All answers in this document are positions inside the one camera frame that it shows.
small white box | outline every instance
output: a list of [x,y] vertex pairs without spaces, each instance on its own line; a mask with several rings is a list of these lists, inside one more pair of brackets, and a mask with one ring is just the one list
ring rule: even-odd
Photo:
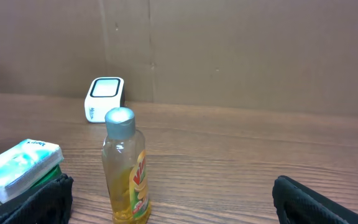
[[0,202],[31,188],[62,160],[59,145],[31,139],[0,154]]
[[93,80],[85,98],[85,116],[89,122],[104,123],[106,113],[124,106],[124,80],[119,77],[100,77]]

bottle label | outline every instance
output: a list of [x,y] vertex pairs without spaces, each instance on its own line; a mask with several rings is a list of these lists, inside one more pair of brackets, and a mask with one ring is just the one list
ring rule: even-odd
[[137,158],[137,165],[129,175],[129,195],[131,197],[131,209],[134,218],[145,214],[149,207],[149,187],[146,174],[146,151],[143,150]]

tissue pack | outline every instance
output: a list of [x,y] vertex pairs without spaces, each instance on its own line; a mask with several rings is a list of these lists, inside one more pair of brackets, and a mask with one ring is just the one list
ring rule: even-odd
[[32,139],[0,154],[0,202],[25,192],[62,160],[59,145]]

wooden table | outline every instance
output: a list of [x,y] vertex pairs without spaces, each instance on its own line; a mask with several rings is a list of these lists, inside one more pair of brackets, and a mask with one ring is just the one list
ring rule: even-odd
[[[0,153],[57,143],[75,180],[71,223],[110,223],[104,124],[83,99],[0,94]],[[358,117],[128,103],[146,137],[149,223],[278,223],[272,187],[287,175],[358,213]]]

cardboard wall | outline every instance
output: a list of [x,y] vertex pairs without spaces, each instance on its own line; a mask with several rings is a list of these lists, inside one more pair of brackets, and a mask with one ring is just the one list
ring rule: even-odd
[[0,92],[358,115],[358,1],[0,0]]

